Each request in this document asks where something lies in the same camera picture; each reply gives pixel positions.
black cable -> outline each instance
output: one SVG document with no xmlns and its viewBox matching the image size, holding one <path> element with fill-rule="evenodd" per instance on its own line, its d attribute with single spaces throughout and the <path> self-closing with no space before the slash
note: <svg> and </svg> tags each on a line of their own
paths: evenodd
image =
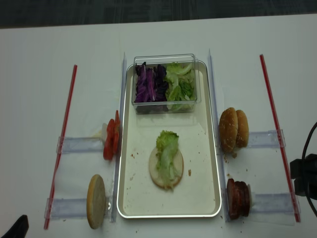
<svg viewBox="0 0 317 238">
<path fill-rule="evenodd" d="M 307 137 L 307 140 L 306 140 L 306 143 L 305 143 L 305 146 L 304 146 L 304 149 L 303 149 L 303 155 L 302 155 L 302 176 L 303 176 L 303 186 L 304 186 L 304 191 L 305 191 L 305 195 L 306 195 L 307 201 L 308 201 L 309 205 L 311 206 L 315 216 L 317 217 L 316 208 L 313 205 L 312 200 L 311 200 L 311 198 L 309 197 L 309 194 L 308 194 L 308 183 L 306 182 L 306 176 L 305 176 L 305 170 L 304 170 L 304 160 L 305 160 L 305 157 L 306 157 L 306 150 L 307 150 L 308 144 L 309 144 L 309 142 L 311 140 L 312 134 L 313 134 L 314 130 L 316 129 L 316 127 L 317 127 L 317 122 L 315 123 L 315 125 L 313 126 L 311 131 L 309 132 L 309 135 Z"/>
</svg>

dark background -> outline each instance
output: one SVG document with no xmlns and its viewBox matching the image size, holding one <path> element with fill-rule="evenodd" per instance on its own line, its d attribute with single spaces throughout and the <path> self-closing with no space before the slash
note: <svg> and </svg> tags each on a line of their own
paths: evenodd
<svg viewBox="0 0 317 238">
<path fill-rule="evenodd" d="M 0 27 L 175 21 L 317 12 L 317 0 L 0 0 Z"/>
</svg>

top bun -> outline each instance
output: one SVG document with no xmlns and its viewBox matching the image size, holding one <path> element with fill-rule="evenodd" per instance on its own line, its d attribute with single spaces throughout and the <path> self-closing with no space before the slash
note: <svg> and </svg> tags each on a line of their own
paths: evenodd
<svg viewBox="0 0 317 238">
<path fill-rule="evenodd" d="M 249 142 L 249 125 L 248 119 L 242 110 L 237 110 L 238 117 L 238 135 L 236 140 L 236 146 L 247 147 Z"/>
<path fill-rule="evenodd" d="M 219 133 L 222 150 L 232 152 L 238 135 L 238 117 L 234 108 L 228 108 L 221 114 Z"/>
</svg>

metal tray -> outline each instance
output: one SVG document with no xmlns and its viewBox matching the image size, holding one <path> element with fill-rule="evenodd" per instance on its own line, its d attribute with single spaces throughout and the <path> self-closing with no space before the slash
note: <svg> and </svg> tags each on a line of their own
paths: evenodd
<svg viewBox="0 0 317 238">
<path fill-rule="evenodd" d="M 178 114 L 137 115 L 131 103 L 133 65 L 127 70 L 117 196 L 124 218 L 213 217 L 221 209 L 207 67 L 198 65 L 201 103 L 192 113 Z M 158 188 L 148 168 L 162 130 L 179 135 L 184 157 L 183 178 L 174 191 Z"/>
</svg>

red stick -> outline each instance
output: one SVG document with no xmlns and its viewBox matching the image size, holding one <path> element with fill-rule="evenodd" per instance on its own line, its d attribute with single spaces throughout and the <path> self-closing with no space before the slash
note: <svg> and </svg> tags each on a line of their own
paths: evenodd
<svg viewBox="0 0 317 238">
<path fill-rule="evenodd" d="M 60 137 L 61 137 L 61 140 L 62 140 L 60 142 L 61 145 L 63 144 L 63 138 L 65 137 L 67 120 L 68 120 L 68 114 L 69 114 L 69 108 L 70 108 L 70 102 L 71 102 L 71 97 L 73 95 L 73 90 L 74 90 L 74 85 L 75 85 L 76 72 L 77 72 L 77 65 L 74 65 L 73 75 L 72 75 L 71 82 L 70 82 L 70 88 L 69 88 L 69 94 L 68 94 L 68 100 L 67 100 L 67 105 L 66 105 L 66 111 L 65 111 L 65 116 L 64 116 L 63 127 L 62 127 L 61 134 L 60 134 Z M 54 173 L 53 173 L 52 186 L 51 186 L 50 202 L 52 202 L 52 200 L 54 198 L 55 174 L 56 174 L 56 171 L 57 171 L 57 168 L 58 168 L 58 165 L 59 165 L 60 157 L 61 157 L 61 153 L 57 154 L 56 163 L 55 163 L 55 169 L 54 169 Z M 51 214 L 51 206 L 49 206 L 48 215 L 50 216 L 50 214 Z M 49 223 L 50 223 L 50 219 L 46 218 L 45 219 L 45 223 L 44 223 L 44 230 L 47 230 L 49 228 Z"/>
<path fill-rule="evenodd" d="M 278 119 L 277 119 L 277 113 L 276 113 L 275 104 L 274 104 L 274 100 L 273 100 L 273 94 L 272 94 L 272 91 L 271 91 L 271 86 L 269 84 L 268 74 L 267 74 L 266 65 L 265 65 L 265 61 L 264 61 L 264 56 L 263 55 L 260 55 L 260 60 L 261 60 L 263 74 L 264 74 L 264 79 L 265 79 L 266 89 L 267 89 L 267 93 L 268 93 L 268 98 L 269 98 L 269 102 L 271 104 L 271 109 L 272 109 L 272 113 L 273 113 L 275 129 L 277 131 L 277 135 L 278 135 L 278 139 L 279 139 L 280 150 L 281 150 L 281 154 L 282 154 L 282 158 L 283 158 L 283 164 L 284 164 L 284 169 L 285 169 L 287 183 L 288 183 L 288 189 L 289 189 L 289 192 L 290 192 L 291 197 L 292 197 L 295 220 L 296 220 L 296 222 L 301 222 L 301 217 L 300 217 L 299 209 L 297 207 L 294 187 L 293 187 L 293 183 L 292 183 L 291 176 L 290 176 L 290 173 L 289 173 L 286 152 L 285 152 L 285 148 L 282 146 L 280 127 L 279 127 L 279 123 L 278 123 Z"/>
</svg>

